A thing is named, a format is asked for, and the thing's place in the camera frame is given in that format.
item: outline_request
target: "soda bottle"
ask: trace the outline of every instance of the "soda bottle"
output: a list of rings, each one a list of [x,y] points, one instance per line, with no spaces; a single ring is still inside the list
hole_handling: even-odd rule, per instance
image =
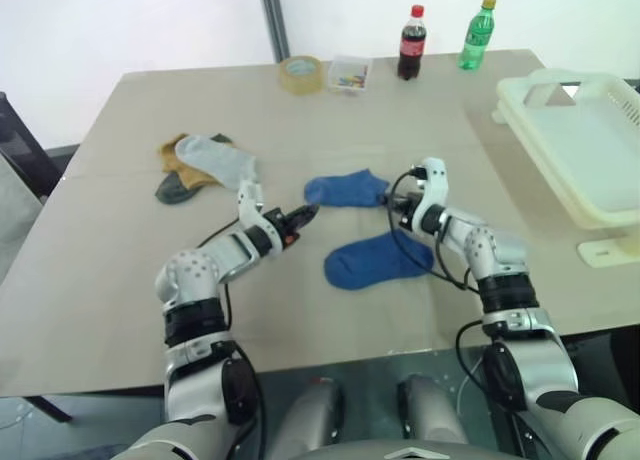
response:
[[[496,0],[483,0],[482,10],[469,23],[464,49],[458,59],[458,66],[463,70],[477,70],[480,68],[484,58],[484,51],[489,45],[493,27],[495,26],[493,21],[493,9],[495,6]]]
[[[423,14],[422,5],[411,7],[411,18],[402,29],[398,76],[405,80],[417,77],[420,72],[420,59],[424,53],[424,42],[427,38],[427,29],[422,22]]]

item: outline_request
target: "laundry basket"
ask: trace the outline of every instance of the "laundry basket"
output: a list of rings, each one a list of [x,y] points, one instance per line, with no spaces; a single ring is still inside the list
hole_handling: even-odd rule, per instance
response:
[[[550,104],[567,83],[578,84],[573,100]],[[640,261],[640,95],[612,75],[557,69],[504,79],[497,91],[494,120],[509,124],[576,224],[631,232],[579,245],[582,258]]]

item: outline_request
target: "table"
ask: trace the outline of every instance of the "table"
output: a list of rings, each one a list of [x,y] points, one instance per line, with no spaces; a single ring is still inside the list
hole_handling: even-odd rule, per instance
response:
[[[490,119],[497,80],[540,66],[526,50],[490,52],[478,72],[433,55],[404,82],[393,59],[377,59],[358,97],[290,95],[274,65],[125,75],[0,287],[0,395],[162,383],[155,275],[236,215],[234,193],[220,187],[177,206],[155,199],[155,151],[181,132],[222,132],[257,155],[267,207],[285,211],[314,176],[368,167],[393,180],[442,157],[451,205],[530,242],[532,280],[561,334],[639,322],[638,267],[583,264],[576,245],[603,232],[579,230],[509,128]],[[479,317],[477,299],[435,278],[358,292],[326,282],[329,252],[386,229],[382,209],[323,208],[295,247],[231,285],[233,333],[259,371],[448,348]]]

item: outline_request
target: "blue sock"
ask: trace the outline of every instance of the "blue sock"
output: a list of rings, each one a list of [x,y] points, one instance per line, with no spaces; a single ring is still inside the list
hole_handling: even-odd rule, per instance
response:
[[[318,177],[304,187],[307,203],[332,207],[377,207],[389,182],[369,169],[341,177]]]
[[[403,247],[426,268],[433,267],[433,253],[402,231],[396,236]],[[324,261],[324,274],[331,285],[359,290],[394,278],[417,277],[427,271],[415,265],[398,248],[391,232],[334,250]]]

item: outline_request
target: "tape roll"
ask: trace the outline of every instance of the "tape roll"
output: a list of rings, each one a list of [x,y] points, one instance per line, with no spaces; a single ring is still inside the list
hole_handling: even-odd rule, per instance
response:
[[[307,55],[287,58],[280,62],[280,84],[295,95],[322,90],[322,64]]]

